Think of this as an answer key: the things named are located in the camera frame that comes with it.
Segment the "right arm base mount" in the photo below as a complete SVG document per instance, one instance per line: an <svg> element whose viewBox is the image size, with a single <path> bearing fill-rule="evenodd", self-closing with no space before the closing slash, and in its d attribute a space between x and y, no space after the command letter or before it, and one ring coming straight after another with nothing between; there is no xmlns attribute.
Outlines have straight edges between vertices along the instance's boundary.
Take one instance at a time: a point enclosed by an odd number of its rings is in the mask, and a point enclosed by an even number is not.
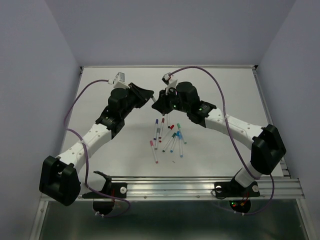
<svg viewBox="0 0 320 240"><path fill-rule="evenodd" d="M230 181L215 182L211 194L219 200L229 199L231 210L243 215L248 214L251 209L250 198L261 196L256 181L253 181L247 187L243 187L235 180L235 177Z"/></svg>

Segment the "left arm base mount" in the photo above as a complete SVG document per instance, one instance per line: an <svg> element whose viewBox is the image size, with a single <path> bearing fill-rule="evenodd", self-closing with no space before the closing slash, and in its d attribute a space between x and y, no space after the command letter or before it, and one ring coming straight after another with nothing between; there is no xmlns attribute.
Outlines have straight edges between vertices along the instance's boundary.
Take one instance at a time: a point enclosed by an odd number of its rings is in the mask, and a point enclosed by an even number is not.
<svg viewBox="0 0 320 240"><path fill-rule="evenodd" d="M82 195L84 199L107 199L107 201L94 201L92 209L94 214L103 219L115 218L126 214L131 209L127 200L128 184L126 182L112 182L112 177L95 170L94 174L103 178L101 190L92 190Z"/></svg>

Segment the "light blue marker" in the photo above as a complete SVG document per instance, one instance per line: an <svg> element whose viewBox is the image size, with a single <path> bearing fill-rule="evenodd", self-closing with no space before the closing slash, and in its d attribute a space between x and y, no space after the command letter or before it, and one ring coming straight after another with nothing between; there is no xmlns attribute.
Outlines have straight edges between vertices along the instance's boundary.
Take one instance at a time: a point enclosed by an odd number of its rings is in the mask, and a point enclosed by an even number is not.
<svg viewBox="0 0 320 240"><path fill-rule="evenodd" d="M179 156L182 158L183 155L183 140L181 134L178 136L178 143L179 143Z"/></svg>

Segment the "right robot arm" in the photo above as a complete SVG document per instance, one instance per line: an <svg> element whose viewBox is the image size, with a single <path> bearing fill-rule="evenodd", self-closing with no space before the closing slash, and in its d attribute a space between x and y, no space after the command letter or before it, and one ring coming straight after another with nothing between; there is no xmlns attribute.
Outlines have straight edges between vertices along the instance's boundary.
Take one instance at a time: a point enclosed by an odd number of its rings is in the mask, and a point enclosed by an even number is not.
<svg viewBox="0 0 320 240"><path fill-rule="evenodd" d="M238 141L251 151L250 162L245 163L230 182L231 192L235 195L242 195L261 176L270 175L287 152L274 125L262 127L224 113L215 105L201 100L190 82L161 90L151 107L163 115L173 110L186 113L194 124L227 135L233 144Z"/></svg>

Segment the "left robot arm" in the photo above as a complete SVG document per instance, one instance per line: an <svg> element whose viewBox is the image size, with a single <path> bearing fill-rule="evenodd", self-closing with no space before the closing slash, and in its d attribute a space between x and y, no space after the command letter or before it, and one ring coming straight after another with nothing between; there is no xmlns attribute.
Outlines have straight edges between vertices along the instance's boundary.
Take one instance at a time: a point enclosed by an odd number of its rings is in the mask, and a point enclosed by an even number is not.
<svg viewBox="0 0 320 240"><path fill-rule="evenodd" d="M42 164L39 190L64 206L71 205L81 192L78 173L97 150L121 131L125 118L133 109L143 107L154 91L138 87L134 83L121 83L115 87L99 118L90 130L57 157L48 156Z"/></svg>

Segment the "black marker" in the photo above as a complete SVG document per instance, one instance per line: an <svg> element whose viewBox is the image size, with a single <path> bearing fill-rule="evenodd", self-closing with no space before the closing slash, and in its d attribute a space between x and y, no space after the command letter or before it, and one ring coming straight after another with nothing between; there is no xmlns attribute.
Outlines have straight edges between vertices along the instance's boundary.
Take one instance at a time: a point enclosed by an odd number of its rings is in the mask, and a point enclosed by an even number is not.
<svg viewBox="0 0 320 240"><path fill-rule="evenodd" d="M166 115L166 122L167 122L167 127L170 128L171 123L170 123L170 115L169 114Z"/></svg>

